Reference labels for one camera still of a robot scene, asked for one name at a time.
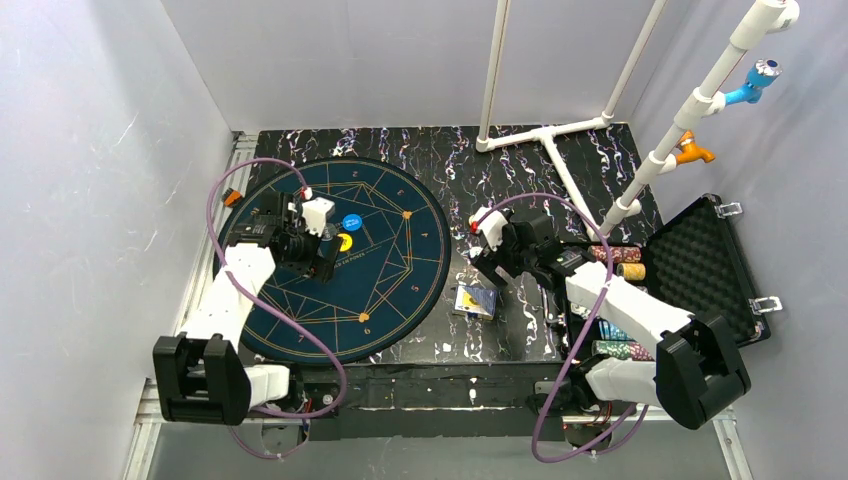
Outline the yellow dealer button disc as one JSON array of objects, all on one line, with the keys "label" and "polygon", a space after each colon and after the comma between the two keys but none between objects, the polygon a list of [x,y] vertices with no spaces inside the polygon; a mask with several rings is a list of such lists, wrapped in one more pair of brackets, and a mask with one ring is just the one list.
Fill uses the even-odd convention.
[{"label": "yellow dealer button disc", "polygon": [[348,234],[348,233],[339,233],[339,234],[337,235],[337,237],[338,237],[338,238],[340,239],[340,241],[341,241],[341,245],[340,245],[340,249],[339,249],[339,251],[340,251],[340,252],[347,252],[347,251],[349,251],[349,250],[352,248],[352,246],[353,246],[353,238],[352,238],[352,236],[351,236],[350,234]]}]

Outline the blue dealer button disc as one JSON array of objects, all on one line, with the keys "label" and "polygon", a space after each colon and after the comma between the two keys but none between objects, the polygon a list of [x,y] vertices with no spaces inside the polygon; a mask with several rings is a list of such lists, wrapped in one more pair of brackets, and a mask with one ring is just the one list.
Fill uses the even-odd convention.
[{"label": "blue dealer button disc", "polygon": [[363,218],[358,214],[347,214],[342,219],[341,226],[348,232],[355,232],[362,228]]}]

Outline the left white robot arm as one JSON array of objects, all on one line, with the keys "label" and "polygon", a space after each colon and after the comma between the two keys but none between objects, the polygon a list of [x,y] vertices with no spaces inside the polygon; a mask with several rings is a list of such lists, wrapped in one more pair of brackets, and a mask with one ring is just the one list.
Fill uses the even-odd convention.
[{"label": "left white robot arm", "polygon": [[278,268],[327,282],[341,240],[321,254],[333,201],[311,191],[267,192],[225,234],[224,257],[210,290],[180,332],[152,351],[162,415],[172,422],[242,423],[255,407],[282,400],[291,373],[278,364],[243,365],[238,344],[258,294]]}]

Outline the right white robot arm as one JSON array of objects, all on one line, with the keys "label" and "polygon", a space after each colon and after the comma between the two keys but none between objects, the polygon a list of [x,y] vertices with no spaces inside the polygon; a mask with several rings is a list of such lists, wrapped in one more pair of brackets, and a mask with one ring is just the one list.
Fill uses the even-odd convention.
[{"label": "right white robot arm", "polygon": [[575,408],[627,402],[662,408],[679,425],[696,430],[743,397],[752,381],[726,319],[698,316],[628,283],[585,248],[561,240],[547,218],[514,220],[506,210],[480,208],[470,219],[482,238],[472,265],[492,283],[531,275],[565,307],[584,307],[584,328],[595,318],[611,322],[645,348],[648,362],[596,354],[566,359],[547,391],[547,404],[563,394]]}]

